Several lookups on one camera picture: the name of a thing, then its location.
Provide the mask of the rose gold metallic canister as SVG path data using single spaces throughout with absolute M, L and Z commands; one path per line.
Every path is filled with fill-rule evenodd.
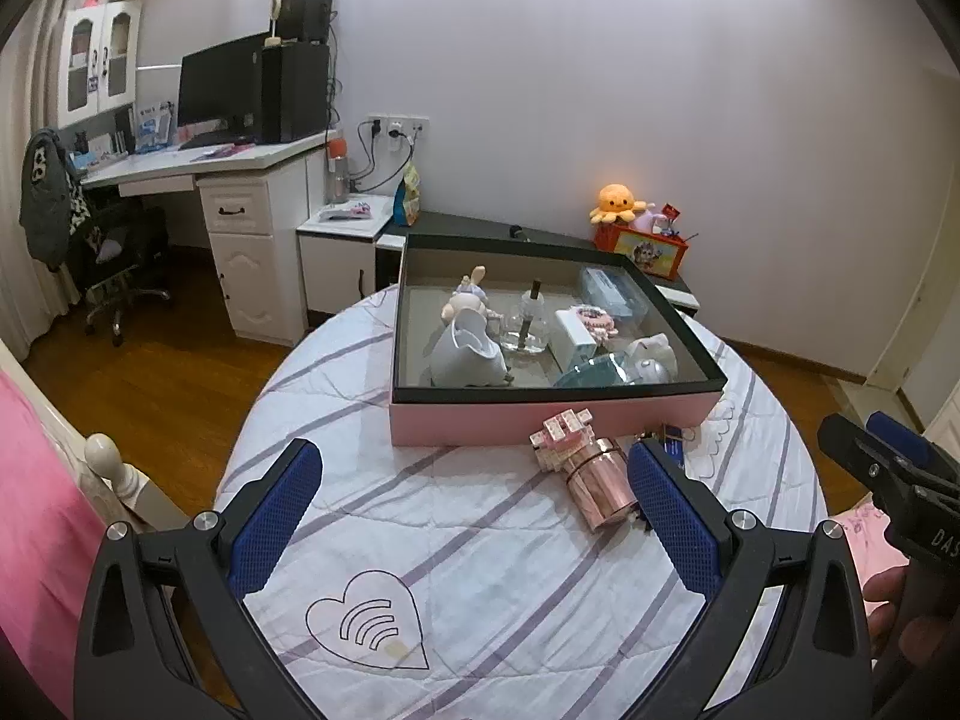
M 591 532 L 641 515 L 626 476 L 625 454 L 615 440 L 597 437 L 584 444 L 563 461 L 562 477 Z

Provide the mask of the teal heart-shaped case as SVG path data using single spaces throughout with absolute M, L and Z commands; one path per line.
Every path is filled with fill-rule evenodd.
M 607 353 L 581 362 L 562 374 L 553 384 L 555 388 L 608 388 L 633 385 L 638 382 L 636 372 L 624 355 Z

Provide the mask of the clear plastic floss box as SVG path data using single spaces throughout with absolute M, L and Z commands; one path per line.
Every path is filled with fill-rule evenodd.
M 585 266 L 579 271 L 579 294 L 628 330 L 638 330 L 651 309 L 646 293 L 622 270 Z

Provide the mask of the white rectangular box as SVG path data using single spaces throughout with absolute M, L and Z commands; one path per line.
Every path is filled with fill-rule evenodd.
M 556 310 L 553 314 L 548 346 L 562 372 L 594 358 L 597 351 L 597 343 L 590 338 L 573 309 Z

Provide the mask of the clear glass bottle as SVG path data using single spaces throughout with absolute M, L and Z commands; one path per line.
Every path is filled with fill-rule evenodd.
M 541 355 L 548 346 L 547 308 L 542 282 L 534 280 L 509 312 L 501 328 L 500 343 L 508 353 Z

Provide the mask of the white plug-in night light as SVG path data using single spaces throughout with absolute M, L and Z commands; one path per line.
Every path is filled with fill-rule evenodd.
M 500 387 L 508 383 L 508 366 L 500 345 L 487 335 L 485 317 L 462 309 L 444 328 L 430 355 L 434 387 Z

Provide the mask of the white astronaut figurine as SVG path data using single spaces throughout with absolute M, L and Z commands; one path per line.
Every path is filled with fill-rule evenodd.
M 625 367 L 641 383 L 670 383 L 679 377 L 677 356 L 665 333 L 632 341 L 625 349 Z

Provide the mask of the doll figurine with bunny ears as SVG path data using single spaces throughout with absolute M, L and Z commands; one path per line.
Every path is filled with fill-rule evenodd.
M 449 296 L 448 302 L 441 309 L 441 322 L 444 325 L 449 325 L 462 310 L 470 309 L 485 319 L 487 332 L 490 335 L 500 333 L 503 316 L 491 307 L 487 293 L 482 288 L 482 281 L 486 274 L 487 269 L 483 265 L 475 265 L 468 275 L 462 277 L 457 288 Z

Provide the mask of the pink quilt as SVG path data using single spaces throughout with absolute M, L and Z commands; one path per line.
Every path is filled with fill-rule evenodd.
M 2 632 L 52 705 L 73 715 L 73 676 L 104 522 L 70 445 L 2 379 Z

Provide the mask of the white bedpost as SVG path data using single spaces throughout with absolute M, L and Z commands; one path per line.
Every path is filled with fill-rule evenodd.
M 153 479 L 121 457 L 116 442 L 106 434 L 91 434 L 85 440 L 86 465 L 109 483 L 122 504 L 143 520 L 161 510 L 161 491 Z

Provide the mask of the blue gold long box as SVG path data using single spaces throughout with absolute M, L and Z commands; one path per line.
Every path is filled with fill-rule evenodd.
M 679 466 L 685 465 L 688 452 L 698 442 L 697 429 L 677 427 L 672 424 L 661 424 L 654 429 L 647 429 L 640 434 L 641 439 L 656 439 L 667 455 L 670 455 Z

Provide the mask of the white striped bed cover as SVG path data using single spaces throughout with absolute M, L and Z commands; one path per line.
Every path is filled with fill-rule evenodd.
M 324 466 L 247 609 L 327 717 L 620 717 L 703 601 L 639 523 L 591 532 L 527 445 L 395 447 L 396 304 L 314 330 L 245 418 L 220 502 L 293 440 Z

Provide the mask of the pink white block figure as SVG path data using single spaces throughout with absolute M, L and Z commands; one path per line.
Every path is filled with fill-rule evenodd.
M 595 435 L 589 410 L 565 410 L 545 419 L 542 429 L 530 434 L 529 442 L 537 465 L 544 472 L 558 472 Z

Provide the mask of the purple plush toy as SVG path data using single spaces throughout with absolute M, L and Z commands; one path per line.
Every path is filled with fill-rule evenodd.
M 659 213 L 658 207 L 654 205 L 654 203 L 648 203 L 643 208 L 643 211 L 636 215 L 636 218 L 630 223 L 630 227 L 636 232 L 652 234 L 652 232 L 661 229 L 666 221 L 667 218 L 662 213 Z

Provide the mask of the white curtain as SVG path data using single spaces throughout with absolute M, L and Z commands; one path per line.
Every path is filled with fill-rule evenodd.
M 68 307 L 62 278 L 29 255 L 20 224 L 26 145 L 46 125 L 44 64 L 54 26 L 36 0 L 2 49 L 2 340 L 20 361 Z

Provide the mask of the orange octopus plush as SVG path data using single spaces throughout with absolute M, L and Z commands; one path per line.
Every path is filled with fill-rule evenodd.
M 596 206 L 590 210 L 592 224 L 630 224 L 647 210 L 644 200 L 625 184 L 607 184 L 597 192 Z

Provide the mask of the black office chair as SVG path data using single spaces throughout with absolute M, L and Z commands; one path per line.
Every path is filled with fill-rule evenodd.
M 89 218 L 70 234 L 67 266 L 86 305 L 85 333 L 110 320 L 114 348 L 124 344 L 124 316 L 137 299 L 171 301 L 163 281 L 167 216 L 140 200 L 89 202 Z

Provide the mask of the white bedside cabinet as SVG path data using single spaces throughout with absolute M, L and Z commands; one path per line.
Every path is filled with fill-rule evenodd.
M 376 241 L 392 218 L 389 195 L 327 203 L 296 230 L 309 314 L 333 316 L 374 291 Z

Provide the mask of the pink box with black rim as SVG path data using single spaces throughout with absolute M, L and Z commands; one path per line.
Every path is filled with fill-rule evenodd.
M 562 411 L 604 436 L 695 427 L 726 376 L 685 316 L 619 254 L 413 236 L 398 273 L 391 437 L 521 444 Z

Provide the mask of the dark jacket on chair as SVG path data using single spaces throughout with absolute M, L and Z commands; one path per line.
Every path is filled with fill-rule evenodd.
M 26 145 L 21 169 L 20 224 L 29 255 L 52 273 L 59 271 L 71 236 L 89 218 L 80 172 L 59 132 L 37 130 Z

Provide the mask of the white desk with drawers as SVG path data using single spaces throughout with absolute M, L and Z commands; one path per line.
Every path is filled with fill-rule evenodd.
M 308 332 L 296 231 L 324 202 L 325 148 L 340 133 L 296 142 L 166 148 L 88 172 L 86 187 L 114 187 L 124 199 L 192 192 L 236 335 L 296 346 Z

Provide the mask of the snack bag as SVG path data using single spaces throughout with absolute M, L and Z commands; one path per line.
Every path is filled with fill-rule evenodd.
M 416 165 L 409 163 L 402 172 L 402 181 L 394 193 L 392 221 L 400 227 L 412 227 L 420 216 L 421 193 L 420 172 Z

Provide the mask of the bottle with orange cap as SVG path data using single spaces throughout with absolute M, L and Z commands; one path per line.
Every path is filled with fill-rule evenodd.
M 329 171 L 329 202 L 345 202 L 350 192 L 348 143 L 345 138 L 334 138 L 327 143 L 327 171 Z

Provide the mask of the black computer monitor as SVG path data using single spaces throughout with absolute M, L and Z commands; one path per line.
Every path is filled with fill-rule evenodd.
M 218 121 L 231 135 L 256 133 L 265 39 L 259 32 L 182 57 L 179 127 Z

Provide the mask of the black computer tower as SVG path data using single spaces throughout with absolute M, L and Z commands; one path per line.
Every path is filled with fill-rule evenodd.
M 290 143 L 327 128 L 329 48 L 322 43 L 264 47 L 260 54 L 259 142 Z

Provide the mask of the black speaker on tower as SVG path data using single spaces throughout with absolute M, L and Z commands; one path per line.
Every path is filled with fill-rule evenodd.
M 277 36 L 282 41 L 325 44 L 331 13 L 332 0 L 280 0 Z

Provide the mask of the white wall power strip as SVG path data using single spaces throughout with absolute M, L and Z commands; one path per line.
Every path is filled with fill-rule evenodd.
M 392 137 L 400 133 L 404 137 L 423 138 L 430 130 L 430 119 L 425 115 L 370 114 L 368 119 L 379 124 L 379 132 Z

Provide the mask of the white wall cabinet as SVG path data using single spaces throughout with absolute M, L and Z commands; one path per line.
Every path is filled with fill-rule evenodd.
M 57 55 L 57 127 L 135 103 L 140 16 L 139 2 L 109 2 L 65 15 Z

